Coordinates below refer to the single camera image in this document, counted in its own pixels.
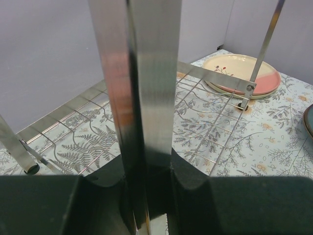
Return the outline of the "steel dish rack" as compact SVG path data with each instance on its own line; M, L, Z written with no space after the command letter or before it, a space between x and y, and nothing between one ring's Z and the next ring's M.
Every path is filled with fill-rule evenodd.
M254 84L178 62L181 1L92 0L89 3L105 83L120 145L136 234L168 216L179 235L171 156L178 71L224 86Z

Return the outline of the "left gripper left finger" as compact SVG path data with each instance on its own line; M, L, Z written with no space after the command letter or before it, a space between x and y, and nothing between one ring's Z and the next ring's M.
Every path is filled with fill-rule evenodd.
M1 176L3 235L134 235L121 157L88 176Z

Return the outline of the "dark green brown plate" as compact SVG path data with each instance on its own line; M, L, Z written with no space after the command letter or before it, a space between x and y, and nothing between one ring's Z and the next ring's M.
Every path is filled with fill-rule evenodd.
M313 105L310 105L303 113L303 125L309 136L313 138Z

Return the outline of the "cream white plate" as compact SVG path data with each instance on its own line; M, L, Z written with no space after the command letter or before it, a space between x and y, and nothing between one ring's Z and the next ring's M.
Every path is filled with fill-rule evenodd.
M249 81L257 59L241 54L223 54L213 56L204 61L202 67L225 75L233 76L241 80ZM275 91L280 83L281 77L278 71L266 62L262 62L258 71L256 88L253 95L265 95Z

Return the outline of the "floral table mat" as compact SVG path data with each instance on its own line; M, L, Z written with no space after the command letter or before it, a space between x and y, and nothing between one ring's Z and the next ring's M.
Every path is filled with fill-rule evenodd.
M267 97L247 100L179 73L173 148L210 176L313 176L313 140L303 124L311 84L281 73ZM17 137L41 174L88 175L120 153L109 97L99 82Z

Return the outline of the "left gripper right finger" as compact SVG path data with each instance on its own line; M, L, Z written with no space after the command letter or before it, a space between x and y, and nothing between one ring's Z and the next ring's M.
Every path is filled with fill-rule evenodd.
M180 235L310 235L313 182L299 176L210 177L171 156Z

